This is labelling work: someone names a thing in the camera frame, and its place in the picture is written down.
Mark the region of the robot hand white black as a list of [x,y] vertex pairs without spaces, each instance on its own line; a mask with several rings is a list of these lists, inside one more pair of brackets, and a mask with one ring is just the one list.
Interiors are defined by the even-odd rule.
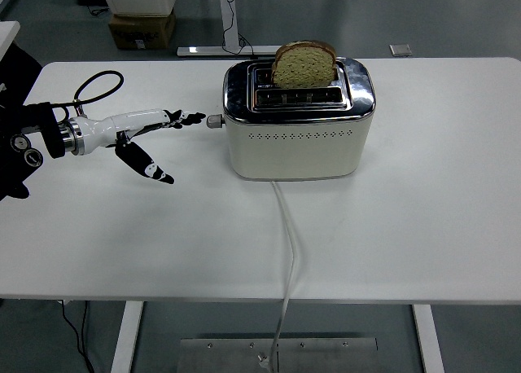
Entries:
[[163,171],[132,139],[157,129],[181,129],[196,125],[205,118],[202,112],[156,109],[110,116],[101,121],[77,117],[71,123],[75,125],[78,155],[90,154],[99,147],[112,147],[116,156],[134,172],[145,178],[173,184],[174,178]]

